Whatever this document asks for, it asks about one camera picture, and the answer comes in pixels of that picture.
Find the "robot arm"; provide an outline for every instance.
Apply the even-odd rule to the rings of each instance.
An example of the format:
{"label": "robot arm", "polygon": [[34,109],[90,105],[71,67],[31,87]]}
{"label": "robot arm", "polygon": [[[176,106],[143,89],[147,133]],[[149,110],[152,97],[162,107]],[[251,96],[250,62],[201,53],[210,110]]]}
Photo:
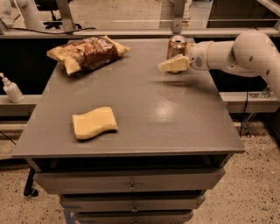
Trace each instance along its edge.
{"label": "robot arm", "polygon": [[280,99],[280,54],[260,31],[245,31],[235,41],[200,42],[189,50],[188,57],[196,70],[219,69],[245,77],[261,75]]}
{"label": "robot arm", "polygon": [[26,28],[34,30],[44,29],[34,0],[0,0],[0,18],[9,28],[13,24],[11,8],[17,8],[20,11]]}

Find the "gray table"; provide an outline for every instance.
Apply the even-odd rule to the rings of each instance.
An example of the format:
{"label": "gray table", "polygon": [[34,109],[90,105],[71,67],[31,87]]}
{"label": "gray table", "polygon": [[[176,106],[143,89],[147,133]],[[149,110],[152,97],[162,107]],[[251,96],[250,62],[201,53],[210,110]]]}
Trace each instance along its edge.
{"label": "gray table", "polygon": [[[101,191],[104,187],[99,187],[97,191],[93,191],[92,185],[83,186],[81,192],[74,189],[71,191],[69,188],[67,191],[64,185],[60,189],[51,188],[53,181],[61,180],[74,184],[85,180],[83,184],[87,184],[88,178],[113,179],[117,176],[122,178],[121,182],[130,182],[133,189],[139,177],[145,179],[155,173],[155,176],[159,175],[158,178],[161,179],[163,176],[158,173],[159,167],[162,173],[168,170],[164,177],[167,179],[177,177],[176,175],[187,175],[196,182],[196,179],[215,171],[220,175],[217,179],[219,181],[223,175],[222,166],[232,154],[244,152],[244,149],[210,73],[192,69],[180,74],[159,72],[158,63],[165,60],[168,39],[120,39],[119,42],[130,46],[131,51],[97,71],[69,77],[62,65],[56,66],[28,127],[13,151],[13,157],[25,158],[37,172],[35,179],[49,193],[57,193],[62,198],[72,193],[123,191],[114,187],[108,187],[106,191]],[[88,141],[78,141],[74,135],[72,114],[83,114],[102,106],[112,107],[119,130],[116,133],[101,134]],[[208,161],[202,165],[208,170],[200,169],[201,158]],[[89,170],[85,165],[82,166],[83,170],[80,172],[81,166],[73,164],[73,161],[85,161],[84,164],[92,161],[92,164]],[[121,166],[122,169],[102,169],[110,167],[109,164],[114,164],[115,161],[118,162],[114,167]],[[126,166],[128,161],[132,161],[132,164]],[[192,161],[199,161],[196,168]],[[95,163],[98,164],[97,174],[96,171],[92,173]],[[176,165],[179,165],[181,170],[177,167],[169,172],[171,167],[173,169]],[[131,167],[136,167],[135,172],[131,173]],[[162,189],[157,186],[151,189],[147,186],[141,192],[182,192],[192,191],[195,187],[198,187],[197,190],[213,187],[203,187],[206,183],[186,185],[187,187],[182,189],[175,186],[174,189],[173,186],[163,186]],[[85,218],[85,221],[98,217],[100,223],[107,223],[104,221],[107,215],[105,218],[96,215],[94,213],[93,216]],[[148,218],[141,220],[143,217],[151,217],[150,214],[145,215],[139,215],[141,223],[154,221]],[[130,221],[129,216],[125,215],[120,222]]]}

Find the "yellow sponge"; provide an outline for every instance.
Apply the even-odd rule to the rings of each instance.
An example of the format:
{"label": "yellow sponge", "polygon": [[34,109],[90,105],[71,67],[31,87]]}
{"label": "yellow sponge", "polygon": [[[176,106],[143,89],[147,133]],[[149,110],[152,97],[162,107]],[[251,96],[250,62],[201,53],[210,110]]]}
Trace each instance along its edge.
{"label": "yellow sponge", "polygon": [[179,54],[158,64],[158,69],[162,72],[178,72],[185,71],[189,66],[189,58]]}
{"label": "yellow sponge", "polygon": [[77,139],[86,140],[107,130],[117,130],[116,119],[110,107],[101,107],[83,115],[72,115]]}

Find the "soda can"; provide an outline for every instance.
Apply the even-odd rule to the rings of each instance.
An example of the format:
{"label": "soda can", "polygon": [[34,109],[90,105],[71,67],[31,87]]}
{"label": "soda can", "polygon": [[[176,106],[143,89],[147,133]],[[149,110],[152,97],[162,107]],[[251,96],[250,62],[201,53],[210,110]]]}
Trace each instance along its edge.
{"label": "soda can", "polygon": [[181,35],[171,37],[168,43],[167,59],[181,53],[186,55],[186,39]]}

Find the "metal pole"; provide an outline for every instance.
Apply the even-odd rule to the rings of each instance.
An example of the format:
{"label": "metal pole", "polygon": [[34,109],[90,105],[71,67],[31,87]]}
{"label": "metal pole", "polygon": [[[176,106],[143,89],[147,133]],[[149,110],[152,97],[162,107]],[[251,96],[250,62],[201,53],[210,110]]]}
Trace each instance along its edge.
{"label": "metal pole", "polygon": [[172,31],[173,33],[181,33],[186,0],[175,0],[174,3]]}
{"label": "metal pole", "polygon": [[[256,27],[258,31],[266,33],[270,37],[280,38],[280,33],[273,27]],[[180,33],[187,38],[236,38],[239,34],[249,31],[251,28],[207,28],[184,29]],[[41,34],[31,31],[7,31],[0,35],[0,39],[85,39],[92,36],[108,35],[113,39],[155,39],[170,38],[173,35],[171,29],[128,29],[128,30],[101,30],[74,31],[67,35],[58,35],[61,31],[48,31],[53,34]]]}
{"label": "metal pole", "polygon": [[274,25],[274,28],[280,32],[280,20]]}
{"label": "metal pole", "polygon": [[280,5],[273,2],[272,0],[256,0],[260,4],[263,4],[266,8],[268,8],[270,11],[273,11],[275,14],[277,14],[280,17]]}
{"label": "metal pole", "polygon": [[68,1],[67,0],[56,0],[56,3],[59,7],[59,13],[61,15],[63,30],[65,32],[73,32],[75,30],[75,24],[72,19]]}

